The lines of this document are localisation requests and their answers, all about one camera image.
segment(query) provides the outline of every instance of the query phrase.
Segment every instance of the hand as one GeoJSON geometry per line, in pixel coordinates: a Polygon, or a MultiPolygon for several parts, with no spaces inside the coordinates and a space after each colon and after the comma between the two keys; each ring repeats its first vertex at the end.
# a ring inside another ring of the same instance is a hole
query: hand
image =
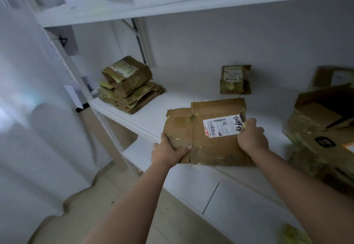
{"type": "Polygon", "coordinates": [[[192,149],[192,146],[184,147],[175,151],[165,133],[161,134],[161,143],[154,143],[154,150],[151,153],[151,162],[161,163],[166,165],[169,169],[175,166],[183,156],[185,156],[192,149]]]}
{"type": "Polygon", "coordinates": [[[246,121],[246,128],[237,135],[237,142],[242,150],[252,156],[256,150],[269,150],[268,140],[263,134],[263,127],[257,127],[257,120],[250,118],[246,121]]]}

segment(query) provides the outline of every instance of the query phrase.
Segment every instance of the black logo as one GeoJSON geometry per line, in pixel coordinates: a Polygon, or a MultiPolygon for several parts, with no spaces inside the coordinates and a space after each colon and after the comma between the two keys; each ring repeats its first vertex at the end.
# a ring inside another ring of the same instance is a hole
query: black logo
{"type": "Polygon", "coordinates": [[[315,141],[318,143],[318,145],[324,148],[332,148],[336,146],[336,144],[327,137],[317,137],[315,138],[315,141]]]}

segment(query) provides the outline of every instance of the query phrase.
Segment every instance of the floor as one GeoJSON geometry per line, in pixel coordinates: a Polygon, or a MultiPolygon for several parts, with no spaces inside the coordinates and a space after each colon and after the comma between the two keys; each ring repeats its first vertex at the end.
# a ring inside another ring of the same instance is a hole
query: floor
{"type": "MultiPolygon", "coordinates": [[[[68,213],[54,217],[34,238],[34,244],[78,244],[90,229],[132,189],[138,177],[113,165],[96,184],[71,201],[68,213]]],[[[148,244],[232,242],[165,190],[162,190],[148,244]]]]}

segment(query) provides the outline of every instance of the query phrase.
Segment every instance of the forearm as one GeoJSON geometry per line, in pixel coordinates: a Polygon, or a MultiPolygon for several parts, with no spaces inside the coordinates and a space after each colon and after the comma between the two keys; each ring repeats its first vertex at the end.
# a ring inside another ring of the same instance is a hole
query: forearm
{"type": "Polygon", "coordinates": [[[352,243],[354,203],[269,150],[250,156],[314,243],[352,243]]]}
{"type": "Polygon", "coordinates": [[[135,188],[87,236],[84,244],[145,243],[168,172],[165,165],[153,163],[135,188]]]}

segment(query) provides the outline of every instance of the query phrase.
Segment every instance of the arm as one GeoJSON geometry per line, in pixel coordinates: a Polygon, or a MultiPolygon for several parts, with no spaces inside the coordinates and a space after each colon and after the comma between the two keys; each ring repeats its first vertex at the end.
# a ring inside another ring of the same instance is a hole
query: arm
{"type": "Polygon", "coordinates": [[[250,155],[276,189],[315,244],[354,241],[354,201],[317,179],[289,165],[268,148],[256,120],[247,120],[238,136],[240,147],[250,155]]]}
{"type": "Polygon", "coordinates": [[[163,133],[161,143],[154,144],[151,166],[124,200],[91,230],[83,244],[145,243],[167,173],[190,149],[191,146],[176,152],[163,133]]]}

